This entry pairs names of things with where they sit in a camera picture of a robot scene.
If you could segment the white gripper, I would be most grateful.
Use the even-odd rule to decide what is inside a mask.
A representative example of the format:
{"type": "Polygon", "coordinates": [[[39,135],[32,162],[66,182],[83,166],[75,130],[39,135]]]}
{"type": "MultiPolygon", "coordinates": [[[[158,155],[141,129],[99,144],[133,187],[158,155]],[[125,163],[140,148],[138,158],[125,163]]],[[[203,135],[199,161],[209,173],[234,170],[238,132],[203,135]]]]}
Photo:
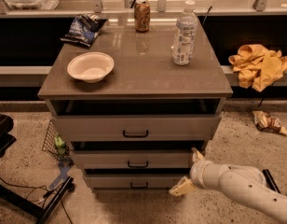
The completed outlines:
{"type": "Polygon", "coordinates": [[[201,189],[209,189],[206,184],[206,169],[212,164],[211,161],[204,160],[204,156],[195,148],[192,148],[192,162],[194,163],[190,169],[190,179],[187,176],[182,177],[179,182],[174,185],[169,194],[173,196],[182,196],[196,189],[196,186],[201,189]]]}

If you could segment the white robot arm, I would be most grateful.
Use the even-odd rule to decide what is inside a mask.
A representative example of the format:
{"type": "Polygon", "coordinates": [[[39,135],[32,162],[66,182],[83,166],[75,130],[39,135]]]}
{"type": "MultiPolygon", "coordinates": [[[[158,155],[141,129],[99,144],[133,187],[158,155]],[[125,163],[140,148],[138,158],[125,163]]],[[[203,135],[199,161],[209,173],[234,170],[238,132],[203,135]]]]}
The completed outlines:
{"type": "Polygon", "coordinates": [[[268,188],[261,171],[252,166],[217,164],[205,159],[196,148],[192,151],[189,176],[183,176],[170,189],[171,195],[185,195],[195,188],[216,190],[233,202],[287,224],[287,196],[268,188]]]}

